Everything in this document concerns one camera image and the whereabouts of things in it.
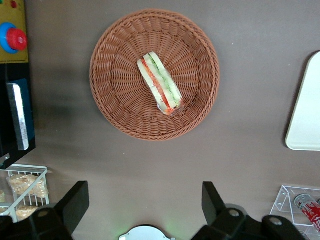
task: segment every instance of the tomato slice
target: tomato slice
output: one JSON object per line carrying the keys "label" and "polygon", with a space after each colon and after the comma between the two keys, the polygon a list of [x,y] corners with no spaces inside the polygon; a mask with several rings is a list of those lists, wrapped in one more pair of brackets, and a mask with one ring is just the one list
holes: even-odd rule
{"label": "tomato slice", "polygon": [[164,93],[164,90],[162,89],[160,83],[158,82],[157,78],[155,77],[155,75],[152,73],[152,71],[150,70],[150,68],[148,67],[146,61],[144,59],[141,59],[141,62],[144,66],[144,69],[146,70],[146,72],[148,73],[149,77],[152,79],[153,85],[156,87],[156,89],[158,90],[159,94],[162,97],[162,100],[164,102],[164,104],[166,105],[166,107],[168,108],[165,112],[166,113],[171,113],[172,109],[169,105],[169,102],[167,100],[167,97]]}

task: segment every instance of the clear acrylic stand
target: clear acrylic stand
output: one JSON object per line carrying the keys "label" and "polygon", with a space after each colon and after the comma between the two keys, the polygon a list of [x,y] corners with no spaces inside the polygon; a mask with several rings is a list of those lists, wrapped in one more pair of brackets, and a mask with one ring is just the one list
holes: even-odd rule
{"label": "clear acrylic stand", "polygon": [[320,240],[320,232],[316,230],[308,218],[295,205],[295,197],[300,194],[309,194],[316,201],[320,199],[320,189],[282,186],[273,204],[270,215],[284,217],[290,220],[295,227],[310,240]]}

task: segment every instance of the blue button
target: blue button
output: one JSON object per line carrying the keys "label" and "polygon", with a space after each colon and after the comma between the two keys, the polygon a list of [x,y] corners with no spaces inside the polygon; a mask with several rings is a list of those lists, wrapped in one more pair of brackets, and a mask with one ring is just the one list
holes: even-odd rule
{"label": "blue button", "polygon": [[7,32],[9,29],[17,27],[12,23],[5,22],[0,25],[0,45],[9,54],[16,54],[18,50],[12,49],[7,42]]}

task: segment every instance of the wicker basket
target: wicker basket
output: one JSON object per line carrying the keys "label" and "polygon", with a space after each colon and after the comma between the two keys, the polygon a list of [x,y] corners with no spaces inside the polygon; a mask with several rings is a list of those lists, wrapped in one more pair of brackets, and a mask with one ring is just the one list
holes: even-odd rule
{"label": "wicker basket", "polygon": [[[137,66],[146,53],[158,54],[181,91],[185,108],[164,115]],[[210,112],[219,88],[219,63],[206,34],[185,16],[160,9],[127,15],[102,35],[90,63],[90,84],[105,118],[143,140],[177,138]]]}

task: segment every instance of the soda can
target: soda can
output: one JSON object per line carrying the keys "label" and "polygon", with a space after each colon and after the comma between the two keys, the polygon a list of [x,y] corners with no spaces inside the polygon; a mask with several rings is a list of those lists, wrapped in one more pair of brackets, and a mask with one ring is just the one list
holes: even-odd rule
{"label": "soda can", "polygon": [[298,195],[294,204],[303,212],[313,226],[320,232],[320,205],[309,194]]}

